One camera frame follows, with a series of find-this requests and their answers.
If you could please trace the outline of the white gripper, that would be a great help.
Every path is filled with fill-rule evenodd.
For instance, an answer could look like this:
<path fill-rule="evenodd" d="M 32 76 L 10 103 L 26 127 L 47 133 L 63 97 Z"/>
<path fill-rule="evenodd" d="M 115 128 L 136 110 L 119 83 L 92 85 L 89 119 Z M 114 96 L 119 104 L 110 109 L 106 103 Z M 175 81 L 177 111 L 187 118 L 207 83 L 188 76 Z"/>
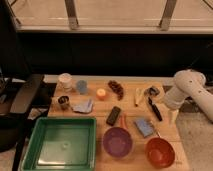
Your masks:
<path fill-rule="evenodd" d="M 165 93 L 163 97 L 163 102 L 168 108 L 172 109 L 169 111 L 171 124 L 174 124 L 176 122 L 176 118 L 178 116 L 177 109 L 182 106 L 184 100 L 185 94 L 175 86 L 173 86 Z"/>

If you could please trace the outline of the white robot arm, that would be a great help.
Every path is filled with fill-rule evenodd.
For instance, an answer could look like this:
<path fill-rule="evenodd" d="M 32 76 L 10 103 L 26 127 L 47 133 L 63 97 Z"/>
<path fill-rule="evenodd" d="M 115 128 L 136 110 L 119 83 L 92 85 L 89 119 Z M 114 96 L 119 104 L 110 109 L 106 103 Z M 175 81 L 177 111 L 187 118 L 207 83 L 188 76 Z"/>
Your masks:
<path fill-rule="evenodd" d="M 164 104 L 171 110 L 179 109 L 187 97 L 191 97 L 206 117 L 213 123 L 213 94 L 205 88 L 206 77 L 194 70 L 181 70 L 173 77 L 173 86 L 163 97 Z"/>

